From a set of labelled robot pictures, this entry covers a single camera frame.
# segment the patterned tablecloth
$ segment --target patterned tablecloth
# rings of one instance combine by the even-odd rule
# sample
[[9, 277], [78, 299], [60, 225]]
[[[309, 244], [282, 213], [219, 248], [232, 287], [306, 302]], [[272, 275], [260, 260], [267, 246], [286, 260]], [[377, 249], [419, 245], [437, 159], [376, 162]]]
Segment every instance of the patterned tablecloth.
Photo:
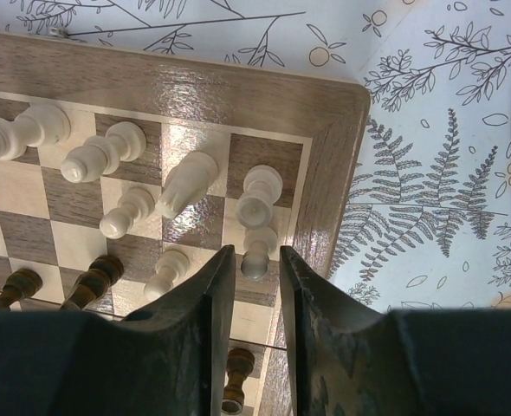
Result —
[[379, 311], [511, 303], [511, 0], [0, 0], [0, 30], [47, 25], [365, 83], [332, 281]]

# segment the chess piece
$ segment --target chess piece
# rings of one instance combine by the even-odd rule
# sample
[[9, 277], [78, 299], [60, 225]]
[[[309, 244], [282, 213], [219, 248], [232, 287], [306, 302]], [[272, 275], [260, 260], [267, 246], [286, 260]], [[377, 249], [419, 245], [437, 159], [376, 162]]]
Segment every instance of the chess piece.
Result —
[[117, 257], [99, 256], [90, 264], [88, 271], [78, 276], [61, 309], [83, 310], [89, 303], [103, 297], [124, 272], [123, 263]]
[[187, 205], [204, 198], [218, 174], [217, 163], [209, 154], [188, 153], [167, 175], [165, 189], [156, 204], [157, 212], [174, 219]]
[[19, 269], [12, 273], [0, 293], [0, 310], [10, 310], [10, 305], [28, 299], [42, 288], [42, 279], [32, 270]]
[[227, 375], [229, 382], [223, 391], [221, 410], [225, 414], [240, 414], [244, 410], [244, 391], [242, 384], [254, 371], [256, 358], [250, 351], [235, 348], [227, 356]]
[[61, 174], [69, 182], [92, 182], [113, 173], [121, 161], [131, 162], [146, 149], [140, 127], [122, 121], [107, 129], [106, 136], [92, 136], [71, 150], [61, 163]]
[[269, 227], [250, 230], [244, 238], [246, 250], [240, 270], [251, 280], [261, 280], [267, 273], [269, 254], [276, 250], [278, 237]]
[[27, 146], [54, 145], [68, 139], [71, 125], [67, 115], [55, 106], [33, 105], [14, 121], [0, 118], [0, 160], [23, 155]]
[[167, 250], [155, 264], [155, 275], [144, 287], [144, 295], [153, 302], [172, 289], [173, 281], [184, 277], [190, 261], [180, 251]]
[[236, 205], [236, 217], [249, 230], [267, 226], [273, 219], [273, 204], [282, 194], [281, 175], [271, 166], [252, 167], [244, 178], [244, 193]]
[[135, 224], [148, 218], [154, 207], [155, 201], [150, 192], [142, 188], [131, 188], [119, 198], [117, 208], [113, 208], [101, 219], [101, 233], [107, 238], [121, 238]]

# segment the white rook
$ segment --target white rook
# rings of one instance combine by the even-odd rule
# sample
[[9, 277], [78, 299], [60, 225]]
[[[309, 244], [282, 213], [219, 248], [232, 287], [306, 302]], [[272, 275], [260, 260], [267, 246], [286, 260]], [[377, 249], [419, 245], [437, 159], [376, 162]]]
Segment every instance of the white rook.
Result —
[[190, 268], [190, 260], [180, 251], [167, 250], [155, 264], [155, 275], [144, 287], [144, 295], [150, 302], [159, 299], [172, 289], [173, 282], [184, 277]]
[[22, 156], [27, 146], [54, 145], [68, 139], [70, 134], [71, 125], [60, 108], [30, 106], [13, 121], [0, 118], [0, 160]]
[[117, 207], [101, 219], [101, 233], [107, 238], [121, 238], [135, 224], [148, 218], [154, 208], [155, 201], [150, 192], [142, 188], [131, 188], [119, 198]]
[[244, 193], [236, 205], [238, 222], [250, 230], [265, 227], [273, 219], [273, 204], [282, 194], [282, 177], [271, 166], [252, 167], [244, 178]]
[[71, 150], [61, 163], [61, 174], [69, 182], [92, 182], [115, 172], [121, 161], [136, 160], [145, 149], [146, 136], [140, 127], [122, 121], [109, 127], [105, 137], [92, 136]]

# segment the wooden chessboard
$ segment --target wooden chessboard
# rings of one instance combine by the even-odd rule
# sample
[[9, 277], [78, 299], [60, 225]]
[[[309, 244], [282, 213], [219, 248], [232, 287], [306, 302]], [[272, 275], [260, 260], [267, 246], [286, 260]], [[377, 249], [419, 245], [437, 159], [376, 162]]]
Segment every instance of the wooden chessboard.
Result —
[[[236, 203], [252, 166], [277, 169], [284, 186], [270, 226], [280, 244], [293, 245], [325, 276], [369, 107], [366, 91], [339, 81], [0, 34], [0, 117], [13, 120], [34, 103], [63, 109], [72, 134], [0, 162], [0, 290], [22, 267], [44, 281], [34, 299], [15, 309], [57, 308], [76, 277], [109, 253], [123, 262], [125, 275], [91, 310], [120, 319], [147, 303], [144, 285], [165, 249], [190, 258], [186, 279], [222, 245], [234, 244], [230, 345], [256, 357], [243, 414], [282, 414], [288, 395], [276, 397], [277, 389], [287, 389], [288, 378], [278, 251], [262, 281], [242, 275], [245, 230]], [[140, 158], [94, 182], [67, 182], [59, 171], [67, 153], [123, 120], [146, 134]], [[220, 170], [200, 203], [172, 221], [152, 214], [117, 240], [101, 235], [99, 222], [123, 191], [141, 186], [157, 199], [167, 173], [192, 150], [210, 153]]]

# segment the chessboard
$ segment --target chessboard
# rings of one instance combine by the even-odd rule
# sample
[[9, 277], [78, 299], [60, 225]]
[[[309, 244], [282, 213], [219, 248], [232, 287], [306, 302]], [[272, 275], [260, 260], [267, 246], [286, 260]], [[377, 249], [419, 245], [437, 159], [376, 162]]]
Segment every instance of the chessboard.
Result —
[[[71, 124], [68, 140], [29, 147], [17, 159], [0, 161], [0, 291], [11, 272], [20, 268], [36, 271], [43, 280], [32, 299], [16, 303], [13, 309], [57, 309], [77, 276], [98, 255], [111, 254], [121, 260], [125, 274], [89, 309], [119, 320], [148, 303], [144, 287], [165, 250], [182, 251], [190, 259], [191, 267], [175, 282], [177, 286], [223, 245], [233, 244], [237, 273], [230, 347], [247, 348], [255, 355], [255, 370], [244, 383], [243, 414], [279, 414], [288, 399], [273, 396], [277, 388], [288, 389], [288, 370], [278, 250], [269, 256], [268, 273], [261, 281], [242, 274], [246, 230], [236, 219], [236, 204], [251, 167], [274, 167], [282, 176], [283, 190], [270, 227], [279, 245], [293, 245], [326, 276], [368, 97], [357, 86], [343, 82], [266, 75], [222, 65], [208, 69], [210, 64], [205, 63], [178, 63], [21, 36], [0, 34], [0, 50], [0, 62], [9, 56], [21, 57], [19, 69], [5, 65], [0, 70], [0, 117], [14, 120], [31, 104], [51, 104], [63, 110]], [[35, 56], [42, 58], [42, 76], [30, 68], [23, 70], [37, 62]], [[81, 66], [93, 66], [72, 75], [67, 66], [79, 56]], [[112, 63], [110, 74], [104, 69], [108, 62], [127, 64]], [[163, 64], [172, 65], [167, 81], [161, 75]], [[192, 65], [206, 71], [205, 81], [192, 74]], [[120, 77], [131, 68], [143, 68], [143, 74], [129, 81], [133, 85], [129, 87]], [[104, 76], [96, 78], [95, 69]], [[185, 81], [184, 74], [189, 73], [191, 81]], [[212, 85], [217, 81], [221, 87], [215, 90]], [[262, 84], [259, 93], [253, 81]], [[324, 87], [335, 102], [323, 102]], [[289, 95], [277, 95], [280, 91], [271, 88]], [[293, 88], [303, 91], [296, 93]], [[289, 102], [293, 96], [295, 103]], [[212, 107], [215, 100], [221, 101], [221, 107]], [[231, 106], [225, 100], [237, 104]], [[343, 104], [352, 107], [339, 108]], [[358, 113], [353, 109], [356, 104]], [[323, 120], [315, 119], [316, 114]], [[60, 166], [68, 152], [91, 136], [103, 136], [120, 121], [134, 123], [146, 135], [147, 148], [141, 156], [121, 162], [116, 172], [93, 182], [65, 180]], [[207, 152], [219, 167], [217, 180], [200, 202], [174, 220], [154, 212], [124, 237], [104, 238], [100, 221], [124, 192], [141, 187], [158, 200], [169, 171], [195, 150]]]

